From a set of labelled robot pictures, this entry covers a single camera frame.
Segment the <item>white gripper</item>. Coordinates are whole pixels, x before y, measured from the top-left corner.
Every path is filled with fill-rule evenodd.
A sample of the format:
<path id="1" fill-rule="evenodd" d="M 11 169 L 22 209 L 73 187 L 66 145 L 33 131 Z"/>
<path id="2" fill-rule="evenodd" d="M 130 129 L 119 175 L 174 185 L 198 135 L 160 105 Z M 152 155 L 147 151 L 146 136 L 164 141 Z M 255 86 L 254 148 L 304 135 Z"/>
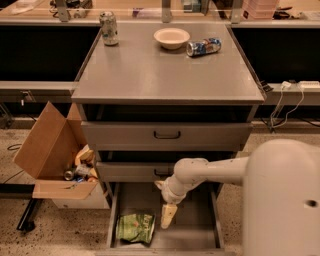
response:
<path id="1" fill-rule="evenodd" d="M 177 212 L 178 207 L 176 205 L 186 197 L 187 192 L 184 185 L 175 177 L 157 180 L 154 184 L 161 191 L 164 201 L 168 203 L 162 206 L 161 213 L 161 228 L 167 229 Z"/>

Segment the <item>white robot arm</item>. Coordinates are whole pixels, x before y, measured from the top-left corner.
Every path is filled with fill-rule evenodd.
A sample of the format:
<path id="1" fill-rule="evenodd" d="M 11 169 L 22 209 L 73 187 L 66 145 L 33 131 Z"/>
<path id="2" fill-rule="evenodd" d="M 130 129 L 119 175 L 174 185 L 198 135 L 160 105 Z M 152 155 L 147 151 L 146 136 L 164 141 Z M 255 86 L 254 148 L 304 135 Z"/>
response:
<path id="1" fill-rule="evenodd" d="M 156 186 L 166 229 L 187 193 L 204 182 L 243 187 L 243 256 L 320 256 L 320 149 L 270 140 L 250 156 L 210 162 L 183 158 Z"/>

